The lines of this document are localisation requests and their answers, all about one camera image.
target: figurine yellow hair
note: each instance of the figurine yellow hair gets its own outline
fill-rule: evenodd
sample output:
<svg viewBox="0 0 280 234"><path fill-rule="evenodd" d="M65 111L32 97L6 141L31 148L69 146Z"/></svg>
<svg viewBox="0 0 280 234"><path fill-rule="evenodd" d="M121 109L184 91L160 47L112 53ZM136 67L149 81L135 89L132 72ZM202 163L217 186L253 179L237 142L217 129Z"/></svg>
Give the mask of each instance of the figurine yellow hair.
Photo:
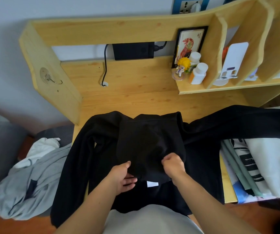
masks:
<svg viewBox="0 0 280 234"><path fill-rule="evenodd" d="M184 66L184 70L187 70L191 66L191 60L187 57L182 57L178 60L177 64Z"/></svg>

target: power cord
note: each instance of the power cord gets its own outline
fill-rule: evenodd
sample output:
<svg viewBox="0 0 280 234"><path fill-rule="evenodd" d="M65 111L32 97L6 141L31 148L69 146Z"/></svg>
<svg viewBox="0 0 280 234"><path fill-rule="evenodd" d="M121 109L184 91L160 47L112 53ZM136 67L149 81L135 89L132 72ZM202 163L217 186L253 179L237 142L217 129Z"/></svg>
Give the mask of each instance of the power cord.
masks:
<svg viewBox="0 0 280 234"><path fill-rule="evenodd" d="M166 46L166 44L167 44L167 41L165 41L165 43L164 43L164 45L163 45L163 46L154 45L154 52L156 52L156 51L158 51L158 50L163 49L163 48ZM105 65L105 73L104 73L104 75L103 75L103 79L102 79L102 82L101 82L101 86L103 86L103 87L108 86L107 84L105 84L105 85L103 84L103 82L104 82L104 78L105 78L105 75L106 75L106 72L107 72L107 66L106 66L106 49L107 49L107 47L108 47L108 44L107 44L107 45L105 45L105 48L104 48L104 65Z"/></svg>
<svg viewBox="0 0 280 234"><path fill-rule="evenodd" d="M104 76L103 76L103 79L102 79L102 82L101 82L101 86L105 87L107 85L103 85L103 82L104 82L104 78L105 78L105 75L106 75L106 72L107 72L107 66L106 66L106 49L108 47L108 44L105 45L105 48L104 48L104 64L105 64L105 73L104 73Z"/></svg>
<svg viewBox="0 0 280 234"><path fill-rule="evenodd" d="M166 46L166 44L167 44L167 41L165 41L163 46L154 45L154 52L163 49Z"/></svg>

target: wall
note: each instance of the wall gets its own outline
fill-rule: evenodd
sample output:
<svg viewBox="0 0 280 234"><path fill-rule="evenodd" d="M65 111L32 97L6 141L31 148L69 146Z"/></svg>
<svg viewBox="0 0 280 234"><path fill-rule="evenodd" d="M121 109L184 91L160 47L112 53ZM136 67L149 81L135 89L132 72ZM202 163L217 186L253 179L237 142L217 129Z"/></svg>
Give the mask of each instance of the wall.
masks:
<svg viewBox="0 0 280 234"><path fill-rule="evenodd" d="M207 9L223 2L210 0ZM33 89L18 44L28 19L165 15L171 14L172 3L173 0L0 0L0 114L32 133L69 123ZM164 53L159 54L167 55L172 47L170 43ZM103 49L104 46L67 46L55 47L54 51L60 60L69 60L102 58Z"/></svg>

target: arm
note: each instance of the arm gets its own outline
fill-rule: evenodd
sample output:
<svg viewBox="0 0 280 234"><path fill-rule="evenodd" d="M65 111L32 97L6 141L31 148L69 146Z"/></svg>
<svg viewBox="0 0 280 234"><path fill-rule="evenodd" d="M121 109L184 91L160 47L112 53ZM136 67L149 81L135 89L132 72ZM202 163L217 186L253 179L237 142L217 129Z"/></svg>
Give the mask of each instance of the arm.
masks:
<svg viewBox="0 0 280 234"><path fill-rule="evenodd" d="M193 212L205 234L260 234L246 222L230 213L186 172L181 158L170 153L162 160L166 174Z"/></svg>
<svg viewBox="0 0 280 234"><path fill-rule="evenodd" d="M131 162L128 161L114 166L82 205L57 229L55 234L102 233L115 197L121 192L129 191L135 187L137 178L127 173L130 164Z"/></svg>

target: forearm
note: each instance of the forearm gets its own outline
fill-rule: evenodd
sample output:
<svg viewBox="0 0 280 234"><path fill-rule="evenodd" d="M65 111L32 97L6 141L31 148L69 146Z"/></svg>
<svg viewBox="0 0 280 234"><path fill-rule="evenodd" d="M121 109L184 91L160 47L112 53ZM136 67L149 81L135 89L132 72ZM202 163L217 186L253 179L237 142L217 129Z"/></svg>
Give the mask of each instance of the forearm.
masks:
<svg viewBox="0 0 280 234"><path fill-rule="evenodd" d="M115 197L116 187L106 178L103 179L55 234L102 233Z"/></svg>
<svg viewBox="0 0 280 234"><path fill-rule="evenodd" d="M188 174L179 175L175 184L205 234L259 233L231 214Z"/></svg>

